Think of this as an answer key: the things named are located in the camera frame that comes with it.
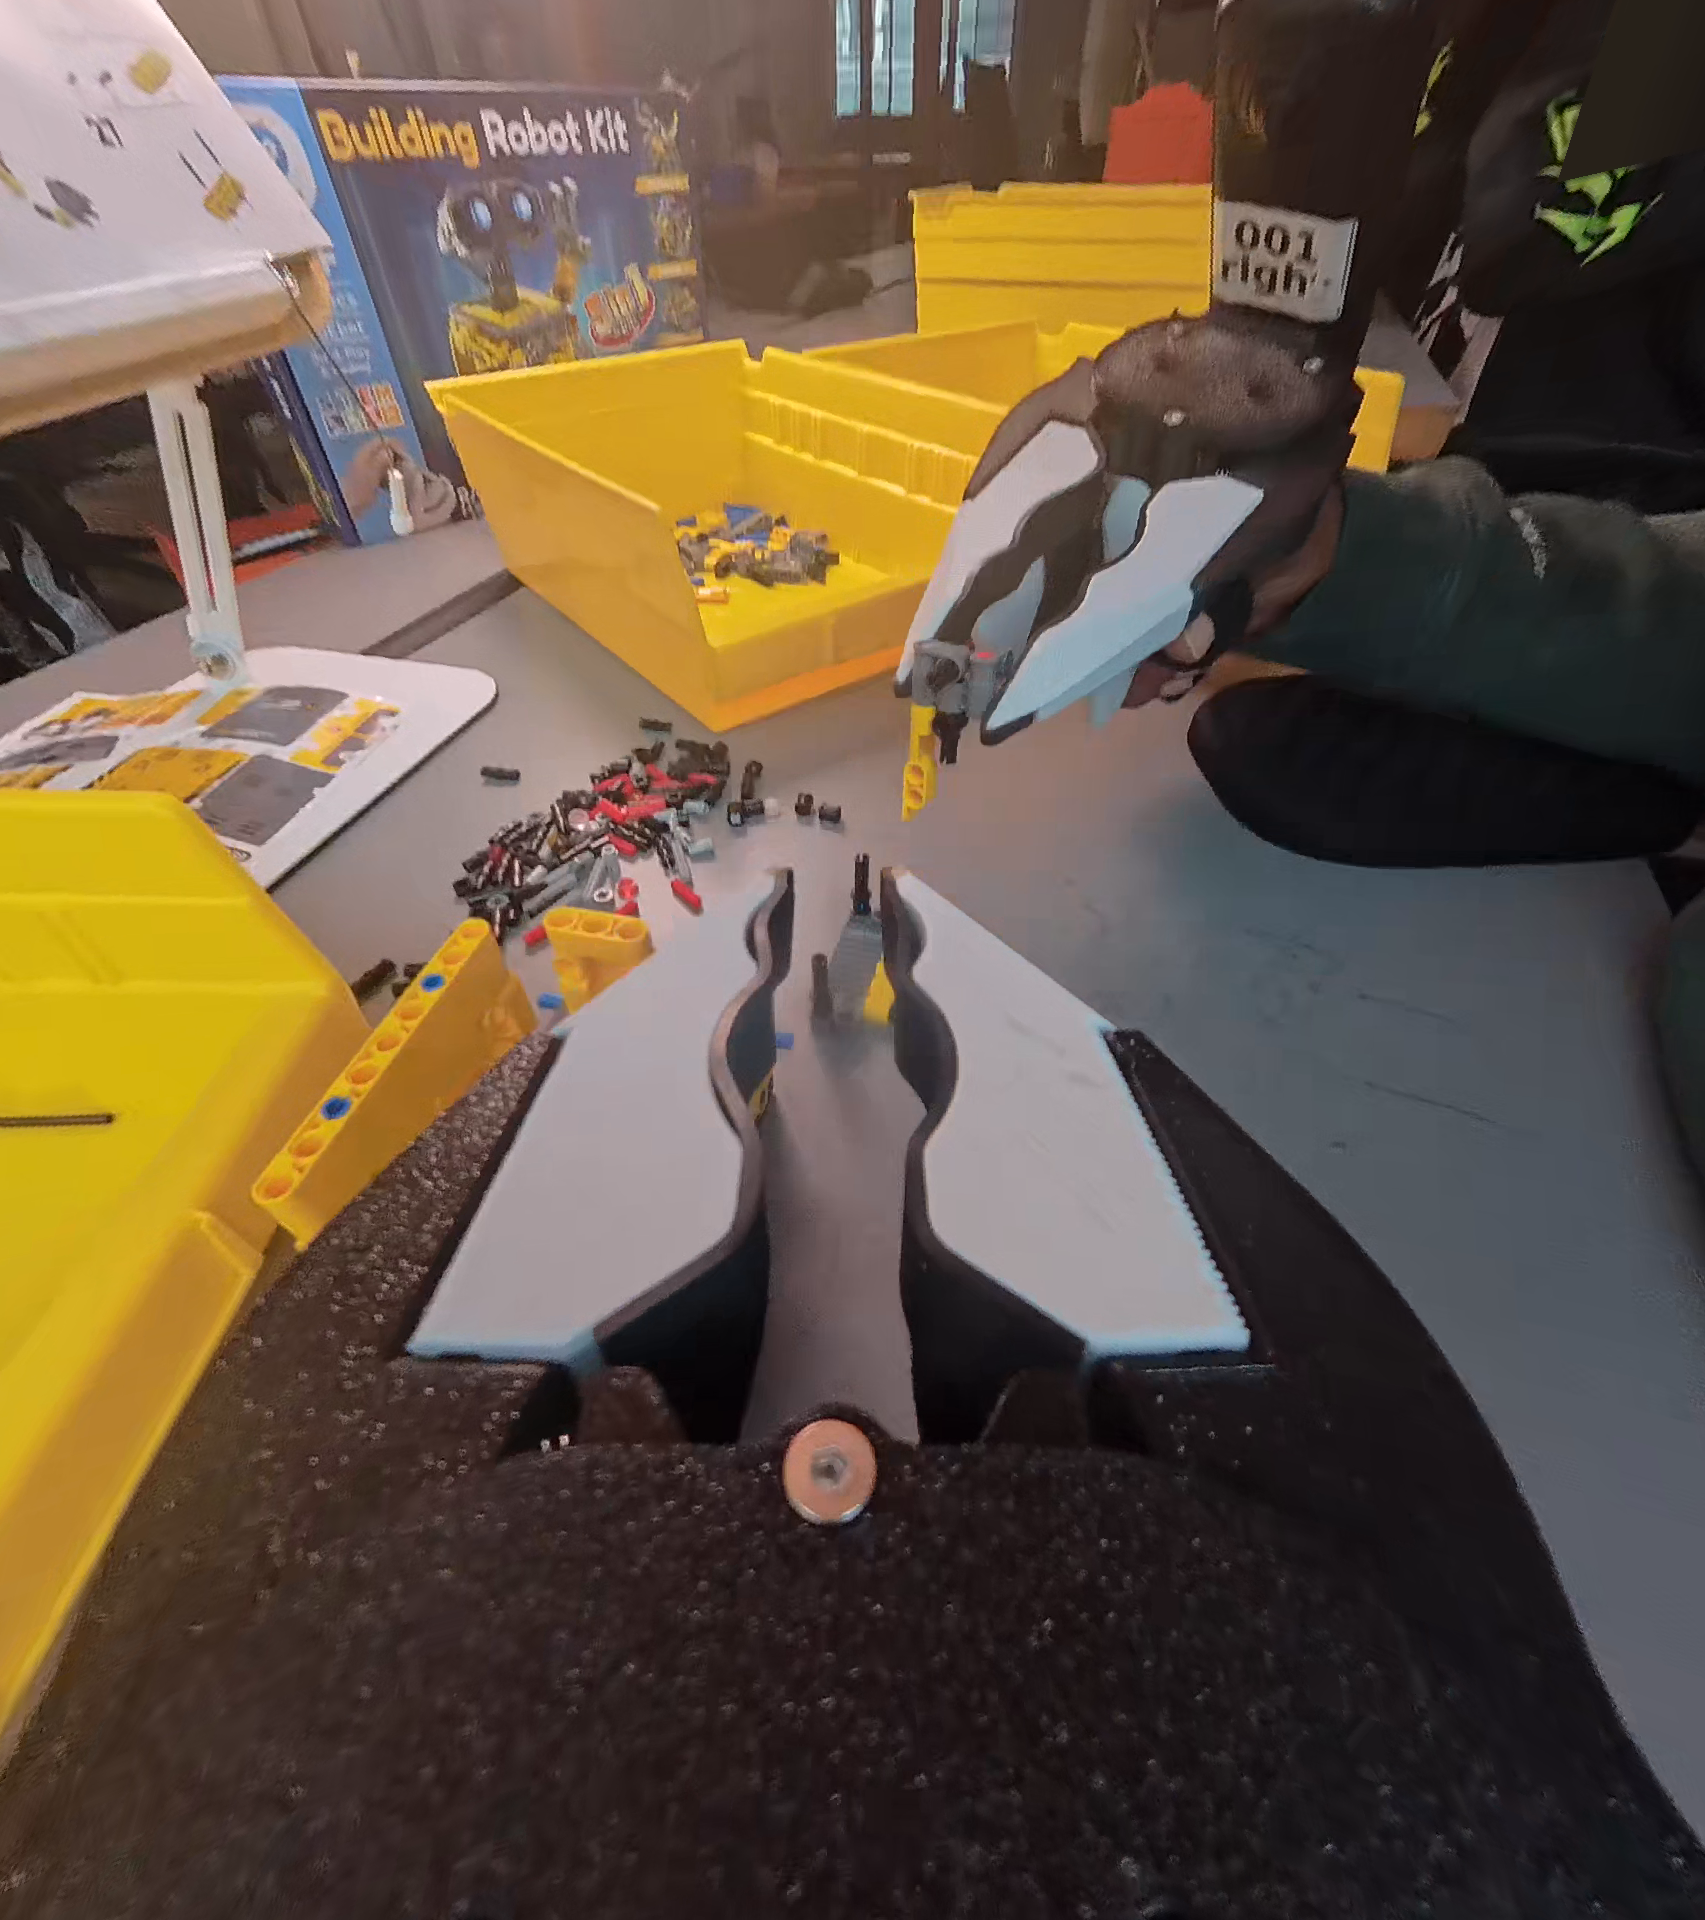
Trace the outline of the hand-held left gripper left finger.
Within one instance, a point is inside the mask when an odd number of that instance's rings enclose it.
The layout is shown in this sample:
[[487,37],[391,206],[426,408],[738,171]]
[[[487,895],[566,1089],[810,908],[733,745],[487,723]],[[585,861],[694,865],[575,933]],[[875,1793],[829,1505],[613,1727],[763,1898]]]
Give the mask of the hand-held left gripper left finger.
[[795,876],[769,867],[559,1025],[406,1340],[745,1395],[769,1307],[760,1120]]

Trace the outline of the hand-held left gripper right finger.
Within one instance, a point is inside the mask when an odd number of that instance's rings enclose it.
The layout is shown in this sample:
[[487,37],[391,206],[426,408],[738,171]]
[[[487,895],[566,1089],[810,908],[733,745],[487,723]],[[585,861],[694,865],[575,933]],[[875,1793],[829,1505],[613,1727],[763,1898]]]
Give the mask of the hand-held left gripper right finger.
[[1132,1035],[887,867],[895,1064],[920,1106],[905,1157],[901,1298],[914,1395],[1002,1395],[1249,1359],[1249,1315],[1127,1073]]

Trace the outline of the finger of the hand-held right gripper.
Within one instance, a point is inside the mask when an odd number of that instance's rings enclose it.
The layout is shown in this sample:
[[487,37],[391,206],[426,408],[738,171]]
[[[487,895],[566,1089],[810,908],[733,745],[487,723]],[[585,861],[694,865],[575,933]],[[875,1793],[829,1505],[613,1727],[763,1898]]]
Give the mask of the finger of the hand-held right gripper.
[[1020,646],[1039,619],[1048,577],[1061,572],[1059,556],[1097,529],[1103,500],[1105,443],[1097,429],[1043,423],[961,502],[903,650],[933,640],[1005,651]]
[[1199,575],[1249,521],[1264,492],[1228,472],[1173,482],[1144,497],[1127,550],[1105,558],[1009,650],[1009,675],[979,720],[993,748],[1085,705],[1103,725],[1139,667],[1187,632]]

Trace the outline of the yellow grey lego arm assembly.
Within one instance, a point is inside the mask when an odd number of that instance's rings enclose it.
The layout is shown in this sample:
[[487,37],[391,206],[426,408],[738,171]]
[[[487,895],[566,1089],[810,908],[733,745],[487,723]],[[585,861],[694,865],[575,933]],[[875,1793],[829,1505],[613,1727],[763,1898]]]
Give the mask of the yellow grey lego arm assembly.
[[903,822],[912,822],[939,791],[944,766],[956,763],[961,744],[982,729],[993,705],[973,679],[970,654],[979,641],[910,641],[895,673],[895,694],[910,707],[903,772]]

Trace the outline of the heap of lego parts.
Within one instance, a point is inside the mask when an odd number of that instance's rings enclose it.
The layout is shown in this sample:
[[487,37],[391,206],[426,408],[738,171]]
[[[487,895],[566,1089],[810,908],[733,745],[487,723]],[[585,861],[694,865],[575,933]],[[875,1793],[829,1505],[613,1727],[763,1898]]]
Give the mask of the heap of lego parts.
[[742,500],[672,520],[672,544],[699,603],[725,605],[735,585],[821,585],[841,564],[821,529]]

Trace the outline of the yellow black lego robot build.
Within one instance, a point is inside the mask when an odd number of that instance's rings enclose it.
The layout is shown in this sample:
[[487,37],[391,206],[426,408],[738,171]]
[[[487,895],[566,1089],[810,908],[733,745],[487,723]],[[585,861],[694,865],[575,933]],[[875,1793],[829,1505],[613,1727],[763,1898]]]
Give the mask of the yellow black lego robot build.
[[420,1133],[544,1027],[489,923],[456,923],[264,1165],[251,1193],[306,1249]]

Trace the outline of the grey grille yellow lego subassembly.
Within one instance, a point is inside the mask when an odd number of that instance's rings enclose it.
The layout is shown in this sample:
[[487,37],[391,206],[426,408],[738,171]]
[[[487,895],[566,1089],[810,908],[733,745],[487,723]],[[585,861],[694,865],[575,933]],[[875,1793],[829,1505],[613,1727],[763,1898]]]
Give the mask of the grey grille yellow lego subassembly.
[[885,931],[875,904],[870,857],[854,857],[850,910],[829,952],[810,960],[810,1020],[818,1031],[848,1033],[892,1020],[895,988],[885,962]]

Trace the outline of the pile of small lego pins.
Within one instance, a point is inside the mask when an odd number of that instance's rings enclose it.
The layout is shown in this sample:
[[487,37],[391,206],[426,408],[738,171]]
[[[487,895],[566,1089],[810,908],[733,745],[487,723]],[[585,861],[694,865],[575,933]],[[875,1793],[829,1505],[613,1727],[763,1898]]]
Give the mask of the pile of small lego pins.
[[742,766],[728,744],[690,731],[640,731],[544,802],[523,799],[465,855],[450,878],[456,908],[489,923],[500,943],[532,948],[565,906],[674,923],[688,914],[668,876],[694,876],[705,910],[717,893],[720,849],[764,826],[731,828],[725,805]]

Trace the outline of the person's right hand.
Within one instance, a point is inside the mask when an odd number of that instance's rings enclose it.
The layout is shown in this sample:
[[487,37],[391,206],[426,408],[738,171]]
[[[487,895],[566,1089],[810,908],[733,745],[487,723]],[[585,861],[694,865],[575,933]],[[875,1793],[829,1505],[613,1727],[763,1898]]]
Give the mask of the person's right hand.
[[1326,492],[1308,531],[1249,579],[1207,587],[1194,616],[1132,673],[1122,709],[1173,705],[1193,694],[1218,661],[1276,632],[1333,567],[1345,521],[1345,485]]

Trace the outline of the red orange container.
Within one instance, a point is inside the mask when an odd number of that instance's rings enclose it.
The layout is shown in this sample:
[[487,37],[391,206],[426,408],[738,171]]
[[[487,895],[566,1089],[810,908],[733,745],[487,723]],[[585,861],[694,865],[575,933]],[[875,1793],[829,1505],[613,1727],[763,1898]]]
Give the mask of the red orange container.
[[1213,138],[1213,104],[1201,85],[1156,82],[1136,100],[1111,107],[1103,180],[1114,186],[1209,186]]

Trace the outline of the paned window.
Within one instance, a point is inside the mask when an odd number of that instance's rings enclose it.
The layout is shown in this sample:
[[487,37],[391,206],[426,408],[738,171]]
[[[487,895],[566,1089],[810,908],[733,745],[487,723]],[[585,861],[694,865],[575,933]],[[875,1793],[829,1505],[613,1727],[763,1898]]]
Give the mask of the paned window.
[[834,1],[834,116],[909,118],[924,50],[936,89],[963,107],[970,68],[1009,70],[1015,23],[1015,1]]

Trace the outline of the blue robot kit box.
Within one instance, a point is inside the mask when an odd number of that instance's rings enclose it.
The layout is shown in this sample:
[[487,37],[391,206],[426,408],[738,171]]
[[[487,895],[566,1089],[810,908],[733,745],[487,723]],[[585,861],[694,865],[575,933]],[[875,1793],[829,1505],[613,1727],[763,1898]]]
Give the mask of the blue robot kit box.
[[386,337],[420,380],[705,337],[681,88],[352,80],[300,94]]

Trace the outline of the blue toy box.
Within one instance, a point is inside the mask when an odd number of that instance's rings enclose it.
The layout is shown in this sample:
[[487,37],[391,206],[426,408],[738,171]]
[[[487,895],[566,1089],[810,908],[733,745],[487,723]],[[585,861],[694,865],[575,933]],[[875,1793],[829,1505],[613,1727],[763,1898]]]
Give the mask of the blue toy box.
[[267,75],[218,85],[327,234],[330,318],[262,366],[321,514],[345,546],[471,520],[456,460],[419,427],[300,85]]

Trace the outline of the white metal rod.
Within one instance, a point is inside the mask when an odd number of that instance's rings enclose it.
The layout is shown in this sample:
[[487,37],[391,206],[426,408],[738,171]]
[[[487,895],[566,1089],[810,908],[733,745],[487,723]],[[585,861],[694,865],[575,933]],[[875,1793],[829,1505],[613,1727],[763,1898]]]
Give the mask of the white metal rod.
[[253,675],[208,408],[192,380],[155,383],[145,399],[187,594],[192,665],[222,689],[244,686]]

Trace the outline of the white plastic fixture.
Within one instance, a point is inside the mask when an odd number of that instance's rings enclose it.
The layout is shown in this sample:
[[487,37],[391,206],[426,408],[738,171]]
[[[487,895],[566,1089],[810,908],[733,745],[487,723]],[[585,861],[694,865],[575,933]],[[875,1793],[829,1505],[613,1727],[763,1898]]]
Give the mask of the white plastic fixture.
[[0,437],[289,348],[333,311],[305,252],[0,302]]

